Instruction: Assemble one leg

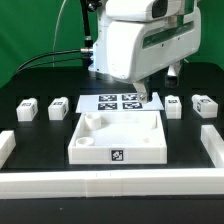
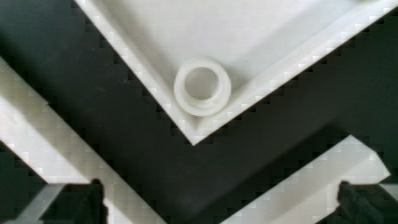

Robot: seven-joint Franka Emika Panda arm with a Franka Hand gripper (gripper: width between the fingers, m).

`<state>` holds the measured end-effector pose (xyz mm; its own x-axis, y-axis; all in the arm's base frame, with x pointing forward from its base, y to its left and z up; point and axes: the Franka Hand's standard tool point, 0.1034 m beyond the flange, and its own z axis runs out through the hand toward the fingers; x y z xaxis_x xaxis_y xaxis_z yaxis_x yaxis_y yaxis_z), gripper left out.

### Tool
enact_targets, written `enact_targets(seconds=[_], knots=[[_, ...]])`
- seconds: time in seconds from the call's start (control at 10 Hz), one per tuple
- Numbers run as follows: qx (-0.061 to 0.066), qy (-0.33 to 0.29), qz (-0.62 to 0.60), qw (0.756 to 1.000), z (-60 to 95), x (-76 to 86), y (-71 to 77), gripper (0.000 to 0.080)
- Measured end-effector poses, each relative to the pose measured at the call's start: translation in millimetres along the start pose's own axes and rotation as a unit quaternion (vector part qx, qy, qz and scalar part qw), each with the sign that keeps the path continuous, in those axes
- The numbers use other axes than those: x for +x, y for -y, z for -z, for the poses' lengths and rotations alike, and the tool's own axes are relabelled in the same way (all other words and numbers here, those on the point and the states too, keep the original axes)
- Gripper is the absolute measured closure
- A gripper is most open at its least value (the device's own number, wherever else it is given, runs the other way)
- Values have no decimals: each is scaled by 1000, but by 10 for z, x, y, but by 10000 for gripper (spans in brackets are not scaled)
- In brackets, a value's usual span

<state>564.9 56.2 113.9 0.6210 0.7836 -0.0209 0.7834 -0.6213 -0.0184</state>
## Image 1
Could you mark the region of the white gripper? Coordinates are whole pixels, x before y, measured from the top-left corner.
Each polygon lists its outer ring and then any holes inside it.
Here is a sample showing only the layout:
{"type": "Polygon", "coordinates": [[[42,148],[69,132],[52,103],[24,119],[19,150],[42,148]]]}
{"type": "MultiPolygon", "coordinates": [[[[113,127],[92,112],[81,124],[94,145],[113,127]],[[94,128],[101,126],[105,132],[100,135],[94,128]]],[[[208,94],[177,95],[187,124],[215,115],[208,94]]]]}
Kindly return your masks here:
{"type": "Polygon", "coordinates": [[[150,101],[148,84],[139,80],[170,65],[165,86],[177,87],[180,66],[171,64],[195,53],[200,45],[198,7],[184,16],[179,27],[166,29],[164,25],[164,19],[150,23],[113,21],[107,31],[109,74],[121,82],[134,83],[139,102],[150,101]]]}

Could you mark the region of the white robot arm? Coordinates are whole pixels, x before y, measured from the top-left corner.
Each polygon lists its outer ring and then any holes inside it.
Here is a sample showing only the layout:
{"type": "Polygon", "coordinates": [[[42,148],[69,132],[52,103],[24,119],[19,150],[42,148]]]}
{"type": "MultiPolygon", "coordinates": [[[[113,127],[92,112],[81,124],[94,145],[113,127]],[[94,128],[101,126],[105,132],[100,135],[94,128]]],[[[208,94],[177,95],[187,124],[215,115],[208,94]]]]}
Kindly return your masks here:
{"type": "Polygon", "coordinates": [[[166,85],[177,86],[182,60],[199,49],[198,0],[87,0],[87,9],[98,16],[89,70],[132,84],[141,103],[151,100],[150,75],[166,68],[166,85]]]}

